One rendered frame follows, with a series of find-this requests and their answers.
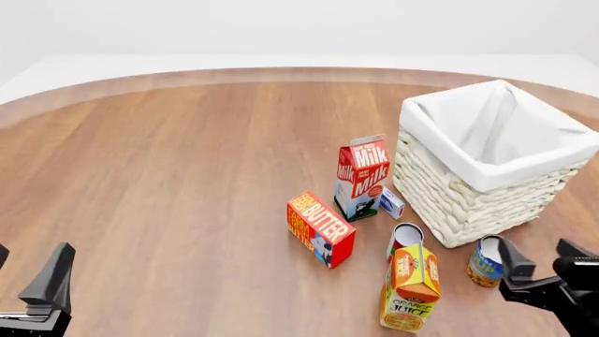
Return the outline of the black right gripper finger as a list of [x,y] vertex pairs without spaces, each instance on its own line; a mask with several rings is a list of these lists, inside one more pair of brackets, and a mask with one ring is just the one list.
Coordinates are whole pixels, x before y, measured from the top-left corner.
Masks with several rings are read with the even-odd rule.
[[525,257],[514,243],[507,238],[501,238],[498,252],[501,256],[505,280],[514,284],[529,283],[533,280],[536,264]]
[[558,241],[556,252],[559,257],[599,257],[599,255],[567,239],[560,239]]

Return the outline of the orange juice carton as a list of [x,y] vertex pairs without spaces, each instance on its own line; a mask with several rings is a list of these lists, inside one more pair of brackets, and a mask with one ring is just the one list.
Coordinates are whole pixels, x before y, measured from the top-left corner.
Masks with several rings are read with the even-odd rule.
[[380,324],[417,333],[440,298],[437,257],[420,243],[397,249],[381,289]]

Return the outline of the blue alphabet soup can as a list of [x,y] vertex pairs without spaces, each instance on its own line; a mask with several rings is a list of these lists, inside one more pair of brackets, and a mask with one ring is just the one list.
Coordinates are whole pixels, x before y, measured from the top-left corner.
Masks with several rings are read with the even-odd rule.
[[476,244],[470,257],[467,274],[479,286],[496,287],[504,275],[503,263],[499,252],[499,235],[486,235]]

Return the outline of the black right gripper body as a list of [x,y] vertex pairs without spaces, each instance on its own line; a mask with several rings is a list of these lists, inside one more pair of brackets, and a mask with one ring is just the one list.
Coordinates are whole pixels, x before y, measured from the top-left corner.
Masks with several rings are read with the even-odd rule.
[[556,275],[545,279],[502,280],[504,299],[554,314],[599,316],[599,256],[558,257],[552,268]]

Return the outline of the white woven basket cloth liner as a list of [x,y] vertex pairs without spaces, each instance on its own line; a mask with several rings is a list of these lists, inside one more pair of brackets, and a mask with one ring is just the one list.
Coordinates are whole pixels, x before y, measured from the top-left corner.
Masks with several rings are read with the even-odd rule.
[[599,152],[599,132],[506,81],[402,103],[393,184],[453,248],[534,220]]

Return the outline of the red white tin can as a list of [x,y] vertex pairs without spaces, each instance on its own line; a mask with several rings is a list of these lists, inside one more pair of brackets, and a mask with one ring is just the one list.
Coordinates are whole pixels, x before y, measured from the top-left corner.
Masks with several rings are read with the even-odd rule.
[[393,258],[394,252],[407,246],[423,243],[424,232],[415,224],[400,223],[394,227],[387,246],[387,260]]

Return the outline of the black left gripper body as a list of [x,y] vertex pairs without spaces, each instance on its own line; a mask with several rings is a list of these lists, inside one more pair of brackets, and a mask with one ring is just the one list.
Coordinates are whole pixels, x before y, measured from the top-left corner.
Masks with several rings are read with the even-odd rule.
[[0,312],[0,337],[64,337],[71,319],[59,309],[41,315]]

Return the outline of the small blue white box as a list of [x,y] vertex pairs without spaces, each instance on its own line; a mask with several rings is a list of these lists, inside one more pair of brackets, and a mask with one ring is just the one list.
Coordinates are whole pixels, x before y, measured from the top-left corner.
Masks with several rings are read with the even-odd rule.
[[380,196],[380,207],[382,207],[389,215],[398,220],[402,217],[404,211],[404,202],[401,201],[391,190],[387,187],[383,188],[383,192]]

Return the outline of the red white milk carton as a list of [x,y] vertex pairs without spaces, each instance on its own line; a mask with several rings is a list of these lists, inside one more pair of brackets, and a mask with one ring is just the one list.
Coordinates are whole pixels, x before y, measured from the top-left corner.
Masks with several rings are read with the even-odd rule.
[[376,215],[390,162],[383,134],[352,139],[340,148],[334,201],[346,221]]

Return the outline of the red yellow butter box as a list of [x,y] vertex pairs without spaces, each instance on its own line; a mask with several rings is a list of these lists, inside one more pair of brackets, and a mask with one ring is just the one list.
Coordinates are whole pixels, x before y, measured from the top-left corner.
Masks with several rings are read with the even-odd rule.
[[286,204],[287,228],[328,269],[335,269],[353,252],[356,230],[312,191]]

